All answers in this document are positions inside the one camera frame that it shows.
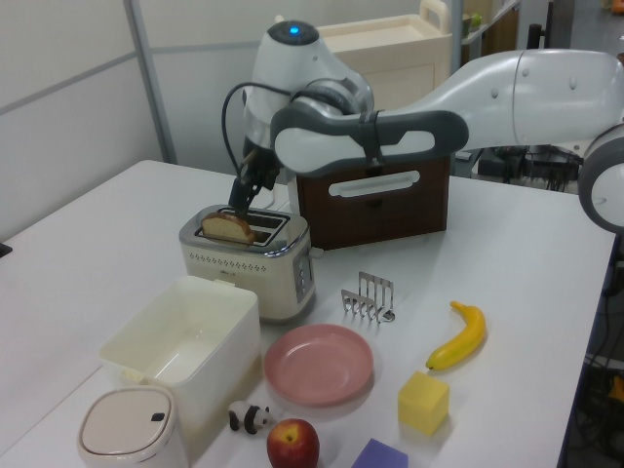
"white wall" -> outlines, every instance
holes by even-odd
[[[419,0],[137,0],[177,162],[233,174],[221,137],[223,100],[252,77],[262,35],[277,15],[316,26],[418,14]],[[240,95],[228,133],[237,158],[243,131]]]
[[[122,0],[0,0],[0,242],[161,159]]]

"bread slice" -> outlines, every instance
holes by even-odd
[[[255,235],[249,224],[233,214],[210,213],[202,219],[202,232],[205,237],[224,241],[253,244]]]

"toaster vent holes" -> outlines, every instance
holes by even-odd
[[[206,255],[199,255],[198,253],[191,253],[189,257],[193,260],[198,260],[203,263],[212,263],[215,265],[236,268],[239,270],[256,271],[262,273],[267,271],[266,266],[255,265],[252,263],[241,263],[240,261],[233,260],[223,260],[222,258],[213,258]]]

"toaster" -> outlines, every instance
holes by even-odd
[[[255,242],[244,244],[204,236],[202,219],[214,212],[234,215],[226,205],[211,206],[179,231],[188,274],[254,292],[263,321],[284,322],[302,312],[315,291],[307,221],[298,214],[249,210]]]

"trash can lid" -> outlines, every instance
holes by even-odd
[[[152,452],[151,446],[163,446],[169,439],[175,423],[169,392],[157,387],[128,387],[103,395],[91,406],[80,443],[94,455]]]

